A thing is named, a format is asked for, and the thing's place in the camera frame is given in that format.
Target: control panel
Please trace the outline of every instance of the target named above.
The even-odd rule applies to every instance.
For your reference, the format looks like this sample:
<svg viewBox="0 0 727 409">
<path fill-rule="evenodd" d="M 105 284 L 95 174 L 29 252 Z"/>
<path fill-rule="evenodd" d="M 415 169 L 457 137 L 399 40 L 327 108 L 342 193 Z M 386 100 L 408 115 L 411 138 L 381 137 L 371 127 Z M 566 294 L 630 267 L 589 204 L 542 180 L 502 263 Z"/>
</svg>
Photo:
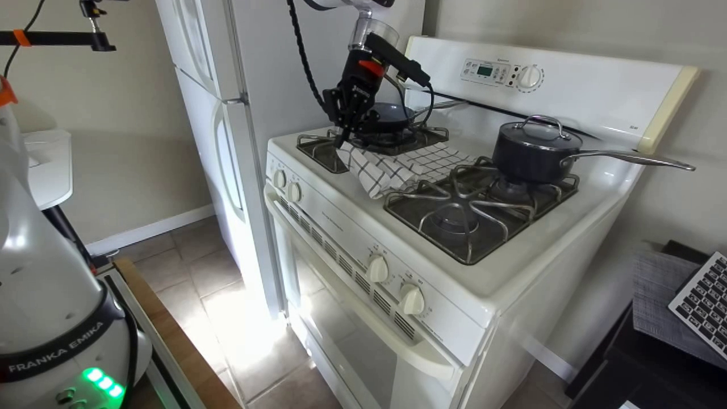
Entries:
<svg viewBox="0 0 727 409">
<path fill-rule="evenodd" d="M 460 80 L 533 93 L 544 82 L 544 68 L 538 63 L 513 63 L 509 60 L 467 60 Z"/>
</svg>

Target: oven door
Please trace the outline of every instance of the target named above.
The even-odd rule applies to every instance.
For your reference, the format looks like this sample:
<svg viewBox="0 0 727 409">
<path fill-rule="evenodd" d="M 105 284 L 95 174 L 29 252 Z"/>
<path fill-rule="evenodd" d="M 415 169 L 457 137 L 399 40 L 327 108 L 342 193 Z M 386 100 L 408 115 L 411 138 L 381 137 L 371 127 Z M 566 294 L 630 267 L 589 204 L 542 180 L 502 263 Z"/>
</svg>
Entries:
<svg viewBox="0 0 727 409">
<path fill-rule="evenodd" d="M 346 252 L 314 221 L 299 224 L 305 216 L 269 190 L 266 201 L 280 238 L 290 322 L 302 344 L 314 341 L 306 349 L 338 401 L 366 409 L 451 407 L 460 366 L 432 341 L 411 341 L 373 307 L 337 263 Z"/>
</svg>

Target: baseboard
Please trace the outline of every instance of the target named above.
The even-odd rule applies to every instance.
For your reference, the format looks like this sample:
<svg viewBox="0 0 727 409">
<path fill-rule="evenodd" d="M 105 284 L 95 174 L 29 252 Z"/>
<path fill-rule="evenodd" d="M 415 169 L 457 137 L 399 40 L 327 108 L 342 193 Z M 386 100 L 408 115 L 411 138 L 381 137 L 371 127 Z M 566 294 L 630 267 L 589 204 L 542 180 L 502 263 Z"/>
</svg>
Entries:
<svg viewBox="0 0 727 409">
<path fill-rule="evenodd" d="M 560 377 L 566 384 L 572 382 L 572 377 L 576 376 L 576 368 L 572 368 L 566 360 L 560 360 L 556 352 L 552 351 L 540 351 L 540 355 L 536 358 L 550 374 L 555 374 L 556 377 Z"/>
<path fill-rule="evenodd" d="M 85 250 L 90 254 L 108 254 L 108 252 L 114 252 L 118 249 L 124 249 L 124 246 L 131 246 L 131 244 L 166 235 L 171 229 L 197 224 L 197 221 L 208 219 L 208 216 L 214 216 L 214 208 L 212 204 L 197 208 L 197 210 L 190 210 L 190 211 L 183 211 L 183 215 L 177 215 L 177 216 L 171 216 L 171 219 L 160 219 L 160 221 L 150 224 L 150 225 L 140 225 L 135 229 L 127 229 L 127 232 L 120 232 L 120 235 L 85 244 Z"/>
</svg>

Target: white robot body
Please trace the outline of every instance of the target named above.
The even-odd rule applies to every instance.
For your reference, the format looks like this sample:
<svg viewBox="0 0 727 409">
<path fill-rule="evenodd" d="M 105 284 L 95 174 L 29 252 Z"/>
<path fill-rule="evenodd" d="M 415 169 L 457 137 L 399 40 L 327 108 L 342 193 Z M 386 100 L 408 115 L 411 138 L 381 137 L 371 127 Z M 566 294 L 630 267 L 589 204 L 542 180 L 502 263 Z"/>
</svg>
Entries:
<svg viewBox="0 0 727 409">
<path fill-rule="evenodd" d="M 35 210 L 18 127 L 8 108 L 0 115 L 0 407 L 103 407 L 127 388 L 124 311 Z M 133 337 L 139 379 L 151 349 Z M 90 368 L 107 388 L 84 377 Z"/>
</svg>

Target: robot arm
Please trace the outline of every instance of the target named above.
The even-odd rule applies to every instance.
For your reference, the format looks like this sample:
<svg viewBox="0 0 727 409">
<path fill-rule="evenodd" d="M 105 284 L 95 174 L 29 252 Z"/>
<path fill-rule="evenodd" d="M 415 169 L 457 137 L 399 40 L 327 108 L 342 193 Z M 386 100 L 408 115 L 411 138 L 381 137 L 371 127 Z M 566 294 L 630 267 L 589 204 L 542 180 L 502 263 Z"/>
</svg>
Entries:
<svg viewBox="0 0 727 409">
<path fill-rule="evenodd" d="M 323 91 L 323 109 L 331 122 L 337 122 L 346 141 L 360 127 L 377 127 L 380 115 L 374 109 L 374 96 L 381 87 L 386 68 L 392 67 L 397 78 L 414 80 L 419 87 L 430 87 L 430 75 L 411 60 L 407 60 L 388 42 L 397 37 L 392 28 L 380 24 L 374 12 L 388 9 L 396 0 L 305 0 L 310 9 L 359 9 L 350 55 L 337 88 Z"/>
</svg>

